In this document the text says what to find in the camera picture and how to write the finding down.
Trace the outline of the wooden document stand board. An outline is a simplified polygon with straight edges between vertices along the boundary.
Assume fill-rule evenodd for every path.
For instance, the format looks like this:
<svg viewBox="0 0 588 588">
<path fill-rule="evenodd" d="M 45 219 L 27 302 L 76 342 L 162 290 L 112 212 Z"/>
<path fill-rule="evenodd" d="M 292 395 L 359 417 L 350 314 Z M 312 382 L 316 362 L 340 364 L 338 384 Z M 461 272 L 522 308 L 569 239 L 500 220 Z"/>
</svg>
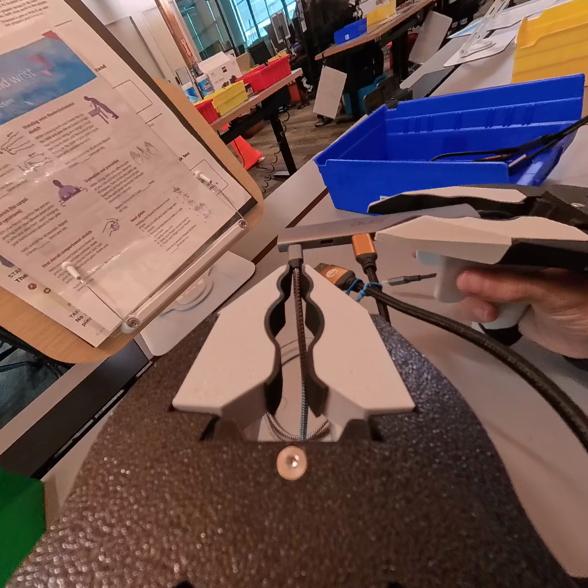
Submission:
<svg viewBox="0 0 588 588">
<path fill-rule="evenodd" d="M 2 327 L 61 362 L 99 347 L 239 213 L 247 232 L 262 212 L 185 94 L 83 1 L 1 1 L 1 260 L 24 277 L 1 283 Z"/>
</svg>

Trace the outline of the yellow plastic bin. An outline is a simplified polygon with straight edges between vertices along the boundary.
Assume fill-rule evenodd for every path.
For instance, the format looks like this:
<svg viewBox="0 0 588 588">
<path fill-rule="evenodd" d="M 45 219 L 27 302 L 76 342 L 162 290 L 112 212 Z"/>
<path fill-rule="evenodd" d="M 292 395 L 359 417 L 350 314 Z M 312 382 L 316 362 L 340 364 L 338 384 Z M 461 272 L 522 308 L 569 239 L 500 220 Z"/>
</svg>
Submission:
<svg viewBox="0 0 588 588">
<path fill-rule="evenodd" d="M 587 1 L 569 1 L 524 18 L 511 83 L 584 74 L 587 86 Z"/>
<path fill-rule="evenodd" d="M 227 85 L 209 95 L 216 112 L 223 116 L 239 105 L 247 102 L 248 95 L 243 80 Z"/>
</svg>

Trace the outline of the blue twist tie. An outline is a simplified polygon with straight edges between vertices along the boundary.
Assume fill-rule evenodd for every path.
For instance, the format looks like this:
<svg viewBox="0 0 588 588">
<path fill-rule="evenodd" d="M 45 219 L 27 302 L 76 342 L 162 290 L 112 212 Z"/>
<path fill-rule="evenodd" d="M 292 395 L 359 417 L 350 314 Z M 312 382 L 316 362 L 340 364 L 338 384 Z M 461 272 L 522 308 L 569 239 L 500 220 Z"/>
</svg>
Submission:
<svg viewBox="0 0 588 588">
<path fill-rule="evenodd" d="M 364 283 L 360 279 L 355 279 L 345 290 L 345 294 L 350 296 L 352 292 L 357 292 L 355 301 L 359 303 L 366 296 L 371 296 L 369 293 L 370 289 L 382 289 L 382 284 L 379 282 L 368 282 Z"/>
</svg>

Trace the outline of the clear document stand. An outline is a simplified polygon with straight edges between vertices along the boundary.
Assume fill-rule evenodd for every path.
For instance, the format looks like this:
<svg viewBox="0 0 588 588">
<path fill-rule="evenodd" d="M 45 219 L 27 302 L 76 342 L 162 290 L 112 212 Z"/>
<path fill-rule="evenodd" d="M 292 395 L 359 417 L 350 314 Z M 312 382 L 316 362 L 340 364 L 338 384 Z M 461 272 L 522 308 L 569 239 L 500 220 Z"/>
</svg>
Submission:
<svg viewBox="0 0 588 588">
<path fill-rule="evenodd" d="M 510 1 L 495 1 L 465 43 L 444 63 L 450 68 L 501 53 L 516 38 L 518 29 L 490 35 L 497 30 L 499 17 Z"/>
</svg>

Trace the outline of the wooden table black legs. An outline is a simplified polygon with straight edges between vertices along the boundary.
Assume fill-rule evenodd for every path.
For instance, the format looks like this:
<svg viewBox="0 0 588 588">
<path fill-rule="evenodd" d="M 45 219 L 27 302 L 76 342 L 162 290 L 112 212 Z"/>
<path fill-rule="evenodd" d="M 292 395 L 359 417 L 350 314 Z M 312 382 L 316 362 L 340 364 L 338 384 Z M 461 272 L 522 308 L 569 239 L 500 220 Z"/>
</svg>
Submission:
<svg viewBox="0 0 588 588">
<path fill-rule="evenodd" d="M 287 77 L 262 92 L 254 94 L 210 124 L 213 130 L 220 133 L 220 138 L 227 145 L 260 121 L 268 121 L 273 130 L 279 153 L 286 166 L 285 171 L 272 173 L 272 178 L 277 181 L 285 181 L 297 172 L 296 164 L 279 118 L 279 110 L 289 103 L 288 86 L 296 82 L 301 76 L 301 68 L 292 71 Z"/>
</svg>

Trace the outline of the grey usb hub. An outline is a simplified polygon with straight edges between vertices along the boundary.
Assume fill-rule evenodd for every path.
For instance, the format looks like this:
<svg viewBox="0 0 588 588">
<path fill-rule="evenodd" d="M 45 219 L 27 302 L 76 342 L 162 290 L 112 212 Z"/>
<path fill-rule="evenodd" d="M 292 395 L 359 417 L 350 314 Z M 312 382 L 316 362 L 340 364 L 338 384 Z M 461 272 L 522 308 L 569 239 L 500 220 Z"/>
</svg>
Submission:
<svg viewBox="0 0 588 588">
<path fill-rule="evenodd" d="M 481 217 L 471 206 L 459 204 L 388 215 L 356 217 L 321 224 L 307 224 L 284 229 L 277 237 L 277 249 L 279 252 L 285 253 L 292 245 L 300 245 L 303 250 L 350 245 L 354 235 L 367 233 L 372 238 L 375 238 L 376 233 L 379 231 L 422 216 L 441 218 Z"/>
</svg>

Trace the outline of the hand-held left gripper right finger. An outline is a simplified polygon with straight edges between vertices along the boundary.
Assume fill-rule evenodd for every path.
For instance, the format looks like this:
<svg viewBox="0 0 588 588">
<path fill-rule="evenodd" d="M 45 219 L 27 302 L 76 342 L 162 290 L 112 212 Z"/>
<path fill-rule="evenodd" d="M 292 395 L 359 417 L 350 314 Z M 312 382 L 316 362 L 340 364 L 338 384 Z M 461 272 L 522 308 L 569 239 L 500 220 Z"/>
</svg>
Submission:
<svg viewBox="0 0 588 588">
<path fill-rule="evenodd" d="M 305 326 L 313 334 L 305 393 L 330 434 L 342 434 L 351 420 L 413 411 L 415 402 L 369 312 L 310 266 L 302 271 L 301 290 Z"/>
</svg>

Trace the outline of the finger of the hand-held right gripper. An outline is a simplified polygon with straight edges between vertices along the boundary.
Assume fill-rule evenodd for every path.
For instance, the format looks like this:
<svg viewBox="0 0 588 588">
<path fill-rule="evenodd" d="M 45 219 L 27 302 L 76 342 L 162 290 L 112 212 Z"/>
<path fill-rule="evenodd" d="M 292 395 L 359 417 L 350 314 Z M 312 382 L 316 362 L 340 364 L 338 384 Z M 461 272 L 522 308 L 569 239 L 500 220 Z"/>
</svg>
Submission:
<svg viewBox="0 0 588 588">
<path fill-rule="evenodd" d="M 489 220 L 422 216 L 378 231 L 376 241 L 405 243 L 415 251 L 492 265 L 518 244 L 587 253 L 587 235 L 580 229 L 541 217 Z"/>
<path fill-rule="evenodd" d="M 454 205 L 468 205 L 478 213 L 521 215 L 542 195 L 542 187 L 522 185 L 455 186 L 421 189 L 386 196 L 368 206 L 368 213 L 387 215 Z"/>
</svg>

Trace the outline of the blue plastic bin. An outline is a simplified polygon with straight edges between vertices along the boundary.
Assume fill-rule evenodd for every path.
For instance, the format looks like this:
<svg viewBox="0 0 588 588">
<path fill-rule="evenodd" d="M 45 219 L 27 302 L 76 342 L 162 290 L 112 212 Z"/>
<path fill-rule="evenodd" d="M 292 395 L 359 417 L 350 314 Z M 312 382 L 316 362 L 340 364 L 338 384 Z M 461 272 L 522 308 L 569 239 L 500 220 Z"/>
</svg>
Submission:
<svg viewBox="0 0 588 588">
<path fill-rule="evenodd" d="M 381 106 L 314 161 L 334 207 L 462 185 L 540 186 L 582 120 L 584 74 Z"/>
<path fill-rule="evenodd" d="M 343 26 L 334 32 L 334 43 L 342 45 L 349 40 L 354 40 L 367 31 L 367 18 L 362 18 Z"/>
</svg>

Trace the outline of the person's right hand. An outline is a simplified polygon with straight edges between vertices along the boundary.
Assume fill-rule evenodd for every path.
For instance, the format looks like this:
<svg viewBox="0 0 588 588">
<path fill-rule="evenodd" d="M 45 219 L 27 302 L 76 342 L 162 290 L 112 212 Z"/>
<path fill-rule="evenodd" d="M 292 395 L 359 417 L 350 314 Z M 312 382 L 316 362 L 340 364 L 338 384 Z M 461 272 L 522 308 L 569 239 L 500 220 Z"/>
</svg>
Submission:
<svg viewBox="0 0 588 588">
<path fill-rule="evenodd" d="M 469 269 L 456 286 L 468 320 L 491 323 L 502 306 L 522 304 L 527 308 L 518 323 L 522 336 L 556 354 L 587 359 L 586 276 L 557 269 Z"/>
</svg>

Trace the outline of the hanging white paper sheet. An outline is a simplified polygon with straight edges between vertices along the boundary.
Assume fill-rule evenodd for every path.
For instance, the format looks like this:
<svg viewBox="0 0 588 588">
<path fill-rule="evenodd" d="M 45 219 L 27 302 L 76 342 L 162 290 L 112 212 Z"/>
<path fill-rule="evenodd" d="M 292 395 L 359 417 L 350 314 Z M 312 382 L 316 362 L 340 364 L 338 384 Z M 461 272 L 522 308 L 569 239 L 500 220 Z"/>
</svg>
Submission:
<svg viewBox="0 0 588 588">
<path fill-rule="evenodd" d="M 330 119 L 336 118 L 347 77 L 345 72 L 327 65 L 322 66 L 313 105 L 315 114 Z"/>
<path fill-rule="evenodd" d="M 423 65 L 430 59 L 439 50 L 451 23 L 451 17 L 430 11 L 418 33 L 408 61 Z"/>
</svg>

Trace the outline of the white desk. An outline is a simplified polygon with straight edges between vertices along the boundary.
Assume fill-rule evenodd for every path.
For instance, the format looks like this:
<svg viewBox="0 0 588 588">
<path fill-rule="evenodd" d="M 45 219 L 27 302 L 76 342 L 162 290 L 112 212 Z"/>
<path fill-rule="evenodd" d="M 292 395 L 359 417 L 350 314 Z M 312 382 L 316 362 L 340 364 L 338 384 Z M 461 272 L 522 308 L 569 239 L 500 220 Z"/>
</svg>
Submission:
<svg viewBox="0 0 588 588">
<path fill-rule="evenodd" d="M 271 243 L 286 225 L 359 218 L 335 209 L 316 164 L 310 160 L 280 187 L 268 189 L 263 218 L 237 253 L 255 253 L 256 272 L 233 301 L 283 261 Z M 457 387 L 489 432 L 527 515 L 573 577 L 587 577 L 587 456 L 548 404 L 496 359 L 437 327 L 411 317 L 393 318 L 397 328 Z M 528 339 L 513 349 L 545 371 L 587 411 L 587 372 Z M 43 481 L 49 483 L 49 522 L 57 521 L 75 474 L 114 409 Z"/>
</svg>

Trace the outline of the black braided cable orange plugs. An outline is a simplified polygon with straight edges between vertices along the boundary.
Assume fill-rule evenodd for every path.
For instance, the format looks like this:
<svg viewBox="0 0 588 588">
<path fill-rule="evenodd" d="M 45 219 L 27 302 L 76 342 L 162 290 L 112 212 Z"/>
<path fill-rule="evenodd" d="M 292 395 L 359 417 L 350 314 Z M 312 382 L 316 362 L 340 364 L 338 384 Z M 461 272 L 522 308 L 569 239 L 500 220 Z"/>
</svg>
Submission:
<svg viewBox="0 0 588 588">
<path fill-rule="evenodd" d="M 351 245 L 355 259 L 369 279 L 368 282 L 379 282 L 376 273 L 378 255 L 370 234 L 352 236 Z M 344 291 L 355 279 L 358 278 L 353 271 L 338 267 L 335 268 L 334 275 L 327 277 L 327 280 Z M 587 415 L 564 390 L 526 358 L 497 342 L 488 334 L 453 319 L 402 302 L 377 288 L 370 289 L 369 293 L 371 296 L 367 297 L 376 301 L 380 311 L 385 306 L 389 307 L 404 315 L 452 333 L 493 356 L 526 381 L 558 414 L 584 450 L 587 450 Z"/>
</svg>

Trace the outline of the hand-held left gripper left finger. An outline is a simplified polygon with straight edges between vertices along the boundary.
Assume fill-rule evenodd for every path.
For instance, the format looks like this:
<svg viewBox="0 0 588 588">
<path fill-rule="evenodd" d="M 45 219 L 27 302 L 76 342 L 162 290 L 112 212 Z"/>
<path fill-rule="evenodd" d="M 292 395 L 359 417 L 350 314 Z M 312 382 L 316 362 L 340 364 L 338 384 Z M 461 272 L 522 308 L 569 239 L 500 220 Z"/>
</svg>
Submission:
<svg viewBox="0 0 588 588">
<path fill-rule="evenodd" d="M 172 401 L 176 410 L 234 421 L 246 430 L 282 399 L 282 355 L 292 288 L 282 266 L 223 308 Z"/>
</svg>

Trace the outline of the green plastic bin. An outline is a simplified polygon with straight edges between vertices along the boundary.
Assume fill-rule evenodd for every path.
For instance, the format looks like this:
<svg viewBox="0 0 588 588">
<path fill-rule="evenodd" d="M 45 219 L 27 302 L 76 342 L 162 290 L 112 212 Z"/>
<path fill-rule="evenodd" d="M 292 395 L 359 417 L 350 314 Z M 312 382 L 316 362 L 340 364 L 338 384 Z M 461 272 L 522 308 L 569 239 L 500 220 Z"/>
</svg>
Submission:
<svg viewBox="0 0 588 588">
<path fill-rule="evenodd" d="M 1 468 L 1 587 L 45 530 L 43 482 Z"/>
</svg>

